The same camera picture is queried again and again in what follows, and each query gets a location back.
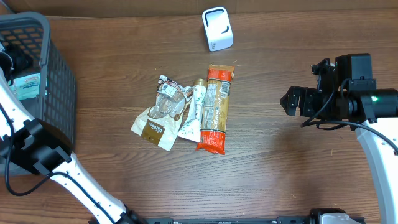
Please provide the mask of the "orange gold pasta package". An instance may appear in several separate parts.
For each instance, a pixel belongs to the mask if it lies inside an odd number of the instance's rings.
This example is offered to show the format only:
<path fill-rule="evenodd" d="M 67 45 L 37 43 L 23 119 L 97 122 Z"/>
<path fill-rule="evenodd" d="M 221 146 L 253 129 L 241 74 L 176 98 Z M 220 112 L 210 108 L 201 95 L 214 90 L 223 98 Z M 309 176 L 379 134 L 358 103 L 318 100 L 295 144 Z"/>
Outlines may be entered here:
<path fill-rule="evenodd" d="M 213 154 L 225 154 L 229 96 L 233 77 L 234 67 L 231 65 L 208 66 L 207 90 L 201 117 L 201 137 L 196 150 L 204 149 Z"/>

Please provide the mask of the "white bamboo print tube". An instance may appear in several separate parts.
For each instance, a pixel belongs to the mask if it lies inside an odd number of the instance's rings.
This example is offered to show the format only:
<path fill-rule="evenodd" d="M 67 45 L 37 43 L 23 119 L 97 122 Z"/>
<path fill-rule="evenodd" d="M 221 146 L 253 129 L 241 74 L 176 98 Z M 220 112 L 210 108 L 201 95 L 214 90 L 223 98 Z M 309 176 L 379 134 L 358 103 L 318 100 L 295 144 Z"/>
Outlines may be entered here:
<path fill-rule="evenodd" d="M 187 119 L 178 132 L 178 137 L 194 142 L 200 142 L 202 108 L 206 95 L 207 81 L 197 79 L 193 85 L 193 95 Z"/>

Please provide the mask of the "clear brown snack pouch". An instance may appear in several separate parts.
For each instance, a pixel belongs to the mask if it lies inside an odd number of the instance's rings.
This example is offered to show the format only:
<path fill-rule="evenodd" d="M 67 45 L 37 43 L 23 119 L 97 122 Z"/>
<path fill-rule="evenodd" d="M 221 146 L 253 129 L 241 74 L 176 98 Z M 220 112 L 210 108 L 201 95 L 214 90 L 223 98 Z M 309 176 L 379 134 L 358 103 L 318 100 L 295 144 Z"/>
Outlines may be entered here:
<path fill-rule="evenodd" d="M 157 82 L 155 105 L 134 121 L 131 131 L 142 139 L 170 151 L 183 121 L 183 114 L 193 96 L 192 86 L 181 86 L 161 75 Z"/>

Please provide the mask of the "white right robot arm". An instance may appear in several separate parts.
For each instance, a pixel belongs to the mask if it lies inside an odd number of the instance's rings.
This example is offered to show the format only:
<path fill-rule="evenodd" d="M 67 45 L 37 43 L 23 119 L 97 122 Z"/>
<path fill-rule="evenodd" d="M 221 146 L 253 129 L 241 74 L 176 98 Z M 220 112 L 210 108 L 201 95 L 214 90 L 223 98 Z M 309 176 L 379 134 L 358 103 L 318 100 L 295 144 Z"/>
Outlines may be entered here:
<path fill-rule="evenodd" d="M 381 223 L 397 223 L 397 90 L 378 89 L 368 53 L 325 58 L 311 66 L 316 88 L 292 86 L 280 99 L 286 114 L 306 118 L 303 127 L 350 127 L 368 160 Z"/>

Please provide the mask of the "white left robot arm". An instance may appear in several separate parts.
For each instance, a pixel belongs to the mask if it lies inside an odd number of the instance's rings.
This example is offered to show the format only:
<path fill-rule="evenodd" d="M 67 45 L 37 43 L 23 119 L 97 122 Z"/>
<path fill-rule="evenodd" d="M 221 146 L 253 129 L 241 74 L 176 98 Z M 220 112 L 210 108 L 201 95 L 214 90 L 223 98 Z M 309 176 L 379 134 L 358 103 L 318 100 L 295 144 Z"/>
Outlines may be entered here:
<path fill-rule="evenodd" d="M 9 168 L 15 164 L 44 177 L 22 195 L 29 195 L 46 181 L 62 185 L 94 216 L 95 223 L 145 223 L 136 212 L 109 194 L 84 169 L 72 143 L 61 130 L 33 117 L 10 89 L 15 68 L 25 67 L 27 58 L 18 47 L 1 47 L 1 156 L 8 191 L 18 196 L 9 180 Z"/>

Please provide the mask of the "white barcode scanner stand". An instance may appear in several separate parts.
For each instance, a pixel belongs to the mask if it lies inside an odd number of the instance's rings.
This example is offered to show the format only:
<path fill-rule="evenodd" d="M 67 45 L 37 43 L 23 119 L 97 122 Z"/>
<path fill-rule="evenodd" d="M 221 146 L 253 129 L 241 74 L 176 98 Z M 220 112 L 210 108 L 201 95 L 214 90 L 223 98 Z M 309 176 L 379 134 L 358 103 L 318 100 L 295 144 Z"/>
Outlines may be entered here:
<path fill-rule="evenodd" d="M 233 44 L 233 31 L 228 12 L 224 7 L 205 10 L 202 15 L 203 26 L 210 52 L 227 49 Z"/>

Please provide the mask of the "grey plastic mesh basket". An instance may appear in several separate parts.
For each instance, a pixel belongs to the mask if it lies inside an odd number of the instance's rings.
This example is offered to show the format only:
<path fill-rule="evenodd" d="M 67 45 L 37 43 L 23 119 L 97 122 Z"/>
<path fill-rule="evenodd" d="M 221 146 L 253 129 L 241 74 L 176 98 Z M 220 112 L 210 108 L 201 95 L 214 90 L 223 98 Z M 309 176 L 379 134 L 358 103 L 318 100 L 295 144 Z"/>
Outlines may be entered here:
<path fill-rule="evenodd" d="M 20 102 L 33 117 L 61 130 L 72 143 L 73 151 L 76 136 L 76 80 L 51 40 L 48 20 L 36 12 L 2 15 L 1 47 L 8 44 L 18 45 L 33 60 L 29 68 L 13 74 L 12 83 L 15 78 L 40 73 L 40 93 L 35 98 Z M 1 175 L 4 175 L 5 162 L 1 156 Z M 9 176 L 29 174 L 32 173 L 15 164 L 10 165 Z"/>

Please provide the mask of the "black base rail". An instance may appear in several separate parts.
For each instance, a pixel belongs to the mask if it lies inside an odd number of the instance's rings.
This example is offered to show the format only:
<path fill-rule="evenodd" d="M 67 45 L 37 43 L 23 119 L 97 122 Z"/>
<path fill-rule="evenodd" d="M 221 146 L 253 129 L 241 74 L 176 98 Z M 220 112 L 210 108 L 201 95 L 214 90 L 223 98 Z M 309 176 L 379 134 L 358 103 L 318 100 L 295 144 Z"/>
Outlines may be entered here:
<path fill-rule="evenodd" d="M 350 217 L 339 208 L 311 209 L 306 216 L 278 216 L 277 218 L 214 218 L 214 219 L 173 219 L 173 218 L 142 218 L 130 210 L 122 213 L 116 224 L 316 224 L 316 223 L 360 223 L 365 224 L 364 217 Z"/>

